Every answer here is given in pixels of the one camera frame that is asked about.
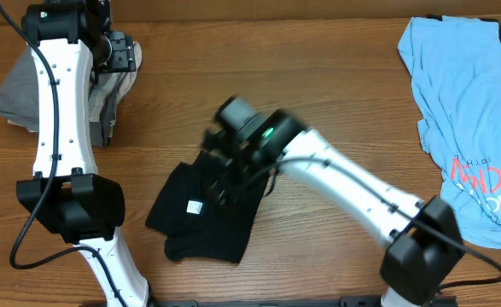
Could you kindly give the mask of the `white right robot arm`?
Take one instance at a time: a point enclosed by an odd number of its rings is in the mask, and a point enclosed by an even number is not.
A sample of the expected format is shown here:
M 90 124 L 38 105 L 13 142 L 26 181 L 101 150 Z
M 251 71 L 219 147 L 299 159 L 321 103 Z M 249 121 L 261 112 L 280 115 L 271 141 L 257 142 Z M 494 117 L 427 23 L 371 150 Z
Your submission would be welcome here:
M 455 297 L 441 294 L 440 284 L 464 255 L 462 238 L 440 197 L 425 202 L 383 182 L 285 109 L 265 116 L 232 96 L 213 120 L 219 129 L 206 130 L 201 146 L 225 158 L 238 176 L 230 192 L 211 188 L 218 204 L 242 199 L 251 185 L 277 171 L 339 206 L 384 249 L 380 275 L 387 291 L 344 298 L 343 305 L 456 305 Z

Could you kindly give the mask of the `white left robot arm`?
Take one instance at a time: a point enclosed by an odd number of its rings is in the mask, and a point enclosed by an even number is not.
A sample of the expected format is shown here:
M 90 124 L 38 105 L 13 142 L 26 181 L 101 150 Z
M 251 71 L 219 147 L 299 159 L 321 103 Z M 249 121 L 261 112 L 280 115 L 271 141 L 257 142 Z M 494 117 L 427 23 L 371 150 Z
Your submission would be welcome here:
M 22 36 L 38 77 L 38 149 L 18 201 L 91 267 L 106 306 L 152 306 L 148 281 L 125 237 L 122 187 L 98 174 L 90 138 L 90 87 L 104 73 L 133 72 L 131 36 L 111 28 L 108 1 L 45 1 L 26 10 Z

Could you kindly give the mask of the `black t-shirt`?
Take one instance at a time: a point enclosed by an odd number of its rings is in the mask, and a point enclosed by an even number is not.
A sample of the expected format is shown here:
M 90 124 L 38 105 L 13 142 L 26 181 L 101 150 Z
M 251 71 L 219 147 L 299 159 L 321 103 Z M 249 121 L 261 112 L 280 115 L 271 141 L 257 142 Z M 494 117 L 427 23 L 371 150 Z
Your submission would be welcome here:
M 166 235 L 164 252 L 177 262 L 212 258 L 238 264 L 248 245 L 267 175 L 237 196 L 239 176 L 217 156 L 199 152 L 169 175 L 145 225 Z

